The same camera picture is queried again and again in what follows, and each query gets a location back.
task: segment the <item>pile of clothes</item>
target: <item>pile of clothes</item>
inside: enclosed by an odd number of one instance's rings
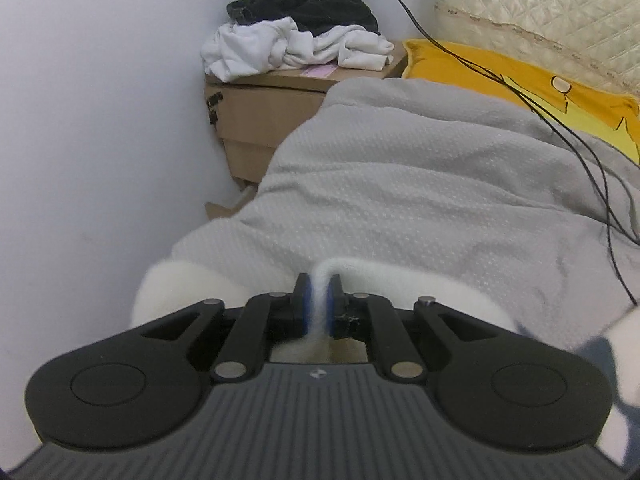
[[[337,59],[345,68],[382,70],[393,44],[361,0],[239,0],[231,21],[201,50],[204,69],[223,82]]]

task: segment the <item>pink paper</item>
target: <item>pink paper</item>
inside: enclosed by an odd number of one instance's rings
[[[325,65],[312,65],[300,72],[300,75],[304,77],[329,77],[336,68],[338,68],[338,64],[335,62]]]

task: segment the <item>white fluffy towel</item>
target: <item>white fluffy towel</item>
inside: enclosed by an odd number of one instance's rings
[[[272,362],[324,363],[332,361],[332,341],[326,332],[326,292],[329,279],[339,274],[346,292],[368,292],[388,298],[396,308],[411,310],[419,296],[431,294],[464,314],[512,332],[517,326],[489,297],[459,280],[358,258],[331,258],[310,270],[313,289],[309,330],[305,337],[273,348]],[[291,277],[291,285],[296,277]],[[138,290],[131,326],[166,316],[205,298],[220,298],[228,307],[244,306],[252,296],[271,292],[233,282],[213,269],[192,262],[166,260],[151,267]],[[353,358],[358,349],[346,350]]]
[[[268,72],[301,68],[338,59],[338,65],[361,70],[382,70],[391,62],[393,43],[360,25],[336,25],[316,36],[300,32],[292,18],[253,25],[225,23],[203,45],[204,70],[220,81]]]

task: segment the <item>ribbed gray surface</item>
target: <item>ribbed gray surface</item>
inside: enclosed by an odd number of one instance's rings
[[[324,370],[326,375],[312,373]],[[450,427],[418,386],[370,364],[267,364],[215,388],[198,415],[149,446],[83,454],[44,445],[17,480],[618,480],[596,450],[519,456]]]

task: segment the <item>wooden nightstand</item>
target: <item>wooden nightstand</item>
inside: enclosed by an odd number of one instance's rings
[[[407,56],[394,42],[394,60],[381,72],[336,68],[325,77],[305,70],[275,70],[224,84],[207,76],[211,123],[222,140],[231,175],[260,182],[280,143],[318,111],[331,86],[350,77],[400,77]]]

